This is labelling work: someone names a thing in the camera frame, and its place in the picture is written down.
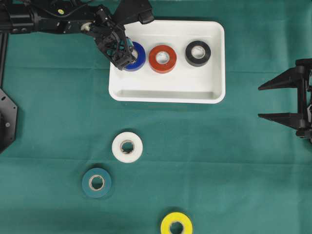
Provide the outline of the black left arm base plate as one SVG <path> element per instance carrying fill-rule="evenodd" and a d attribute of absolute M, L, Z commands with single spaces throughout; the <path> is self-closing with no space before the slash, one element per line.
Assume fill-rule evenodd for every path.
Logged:
<path fill-rule="evenodd" d="M 0 89 L 0 153 L 15 141 L 17 115 L 17 105 Z"/>

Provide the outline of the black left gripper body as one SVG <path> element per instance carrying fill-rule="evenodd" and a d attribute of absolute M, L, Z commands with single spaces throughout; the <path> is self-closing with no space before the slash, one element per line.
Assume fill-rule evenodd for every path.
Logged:
<path fill-rule="evenodd" d="M 82 33 L 94 38 L 104 39 L 113 36 L 117 40 L 126 39 L 125 28 L 113 21 L 113 15 L 107 7 L 92 7 L 94 19 L 81 25 Z"/>

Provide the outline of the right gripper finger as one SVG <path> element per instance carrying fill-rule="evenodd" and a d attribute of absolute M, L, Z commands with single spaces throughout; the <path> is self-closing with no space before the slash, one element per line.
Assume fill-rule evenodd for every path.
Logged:
<path fill-rule="evenodd" d="M 267 81 L 258 87 L 258 90 L 298 88 L 304 74 L 304 67 L 293 67 Z"/>
<path fill-rule="evenodd" d="M 258 117 L 296 130 L 301 128 L 301 114 L 299 113 L 258 114 Z"/>

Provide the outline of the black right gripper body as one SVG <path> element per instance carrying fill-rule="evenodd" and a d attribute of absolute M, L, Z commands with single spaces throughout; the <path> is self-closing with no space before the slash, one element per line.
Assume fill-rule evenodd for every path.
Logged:
<path fill-rule="evenodd" d="M 298 75 L 297 106 L 300 114 L 296 135 L 312 143 L 312 96 L 310 96 L 310 101 L 307 98 L 307 93 L 312 93 L 312 85 L 310 84 L 312 59 L 298 59 L 295 64 L 296 74 Z"/>

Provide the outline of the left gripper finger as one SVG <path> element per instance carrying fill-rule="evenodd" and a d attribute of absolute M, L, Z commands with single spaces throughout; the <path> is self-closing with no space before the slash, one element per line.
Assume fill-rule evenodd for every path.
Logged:
<path fill-rule="evenodd" d="M 132 54 L 134 45 L 132 41 L 125 35 L 125 31 L 119 27 L 114 28 L 115 36 L 115 63 L 133 63 L 136 61 Z"/>
<path fill-rule="evenodd" d="M 106 58 L 119 70 L 124 70 L 124 68 L 130 63 L 115 63 L 114 53 L 115 53 L 115 36 L 110 34 L 107 37 L 98 37 L 95 39 L 95 43 L 98 49 L 106 56 Z"/>

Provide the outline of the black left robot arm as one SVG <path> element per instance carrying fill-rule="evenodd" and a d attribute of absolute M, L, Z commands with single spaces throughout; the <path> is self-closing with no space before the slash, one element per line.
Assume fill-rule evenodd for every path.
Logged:
<path fill-rule="evenodd" d="M 110 10 L 80 0 L 11 0 L 0 2 L 0 31 L 8 34 L 42 32 L 85 34 L 118 69 L 136 61 L 134 45 L 124 27 L 113 22 Z"/>

